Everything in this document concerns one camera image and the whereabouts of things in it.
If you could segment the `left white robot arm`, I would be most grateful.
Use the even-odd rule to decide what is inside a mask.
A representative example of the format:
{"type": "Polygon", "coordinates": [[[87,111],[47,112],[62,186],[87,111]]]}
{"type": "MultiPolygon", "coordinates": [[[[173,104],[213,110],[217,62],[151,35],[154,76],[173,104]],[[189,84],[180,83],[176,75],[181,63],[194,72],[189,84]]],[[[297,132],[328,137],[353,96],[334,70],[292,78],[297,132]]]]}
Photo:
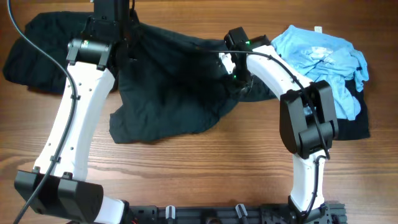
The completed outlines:
{"type": "Polygon", "coordinates": [[[137,19],[132,1],[95,1],[79,38],[68,43],[62,101],[50,136],[30,172],[20,170],[14,186],[24,208],[70,223],[135,223],[124,200],[89,183],[88,154],[101,110],[127,64],[137,19]]]}

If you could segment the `dark green t-shirt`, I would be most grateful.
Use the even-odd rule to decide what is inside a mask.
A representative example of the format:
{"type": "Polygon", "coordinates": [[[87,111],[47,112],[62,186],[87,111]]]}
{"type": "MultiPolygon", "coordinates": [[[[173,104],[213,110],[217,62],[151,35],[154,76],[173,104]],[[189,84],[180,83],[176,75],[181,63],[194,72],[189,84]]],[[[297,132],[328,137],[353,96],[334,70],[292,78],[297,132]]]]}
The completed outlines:
{"type": "Polygon", "coordinates": [[[240,101],[275,96],[258,79],[234,80],[220,62],[222,40],[200,39],[133,22],[129,63],[118,74],[122,105],[111,114],[117,144],[149,142],[212,128],[240,101]]]}

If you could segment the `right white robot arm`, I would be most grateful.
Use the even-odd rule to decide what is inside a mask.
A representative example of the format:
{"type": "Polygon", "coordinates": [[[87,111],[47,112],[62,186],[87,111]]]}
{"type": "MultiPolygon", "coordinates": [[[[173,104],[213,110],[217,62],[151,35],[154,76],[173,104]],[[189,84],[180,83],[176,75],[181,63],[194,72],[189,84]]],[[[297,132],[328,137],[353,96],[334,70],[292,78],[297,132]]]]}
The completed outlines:
{"type": "Polygon", "coordinates": [[[310,223],[327,215],[322,183],[338,123],[331,86],[299,74],[277,54],[266,36],[249,39],[242,27],[224,37],[227,50],[219,58],[243,92],[257,77],[280,103],[279,132],[293,155],[294,184],[289,195],[288,222],[310,223]]]}

